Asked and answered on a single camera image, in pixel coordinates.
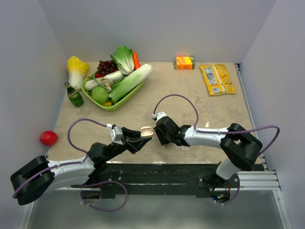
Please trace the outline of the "beige earbud charging case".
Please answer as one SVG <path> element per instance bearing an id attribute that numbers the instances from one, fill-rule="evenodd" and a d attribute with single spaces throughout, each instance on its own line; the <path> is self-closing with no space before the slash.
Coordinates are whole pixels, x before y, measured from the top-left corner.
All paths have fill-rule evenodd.
<path id="1" fill-rule="evenodd" d="M 151 126 L 144 126 L 140 129 L 141 137 L 153 136 L 153 128 Z"/>

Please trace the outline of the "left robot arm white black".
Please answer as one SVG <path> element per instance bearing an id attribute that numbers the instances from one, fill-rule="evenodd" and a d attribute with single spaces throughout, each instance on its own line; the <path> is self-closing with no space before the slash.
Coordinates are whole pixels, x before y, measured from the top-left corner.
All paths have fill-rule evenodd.
<path id="1" fill-rule="evenodd" d="M 10 177 L 14 189 L 13 198 L 19 205 L 36 201 L 46 191 L 53 191 L 64 186 L 98 184 L 99 174 L 107 162 L 128 151 L 132 154 L 140 151 L 152 139 L 153 130 L 145 126 L 139 131 L 125 127 L 112 127 L 112 142 L 108 145 L 94 143 L 85 157 L 55 161 L 45 156 L 37 156 L 13 173 Z"/>

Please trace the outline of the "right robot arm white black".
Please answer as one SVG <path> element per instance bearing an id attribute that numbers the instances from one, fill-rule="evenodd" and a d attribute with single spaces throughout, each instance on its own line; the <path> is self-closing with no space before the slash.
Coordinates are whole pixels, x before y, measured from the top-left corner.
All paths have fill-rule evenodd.
<path id="1" fill-rule="evenodd" d="M 213 184 L 224 187 L 239 171 L 252 171 L 262 149 L 262 143 L 236 123 L 228 128 L 196 129 L 191 125 L 178 126 L 165 113 L 153 115 L 154 131 L 161 145 L 173 143 L 177 146 L 208 146 L 224 151 L 227 158 L 220 162 L 213 176 Z"/>

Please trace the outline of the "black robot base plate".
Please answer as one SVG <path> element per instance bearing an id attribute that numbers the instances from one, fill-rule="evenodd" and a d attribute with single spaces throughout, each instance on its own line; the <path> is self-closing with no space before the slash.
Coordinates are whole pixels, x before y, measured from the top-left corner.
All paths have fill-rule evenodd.
<path id="1" fill-rule="evenodd" d="M 176 195 L 229 199 L 240 186 L 237 175 L 223 180 L 216 164 L 108 164 L 93 172 L 82 188 L 101 188 L 102 198 L 115 195 Z"/>

